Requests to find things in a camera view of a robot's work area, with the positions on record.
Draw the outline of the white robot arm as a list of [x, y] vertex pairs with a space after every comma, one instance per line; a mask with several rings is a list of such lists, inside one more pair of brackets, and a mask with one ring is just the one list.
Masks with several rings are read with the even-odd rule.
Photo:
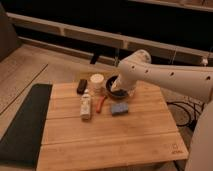
[[207, 104], [196, 124], [185, 171], [213, 171], [213, 67], [157, 65], [146, 50], [118, 64], [111, 90], [131, 91], [142, 80]]

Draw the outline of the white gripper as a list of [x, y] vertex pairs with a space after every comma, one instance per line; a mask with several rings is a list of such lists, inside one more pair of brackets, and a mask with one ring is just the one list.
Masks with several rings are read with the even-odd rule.
[[128, 93], [128, 97], [132, 97], [135, 92], [136, 88], [136, 81], [130, 80], [130, 79], [124, 79], [120, 76], [116, 76], [117, 79], [114, 81], [111, 90], [117, 91], [117, 90], [124, 90]]

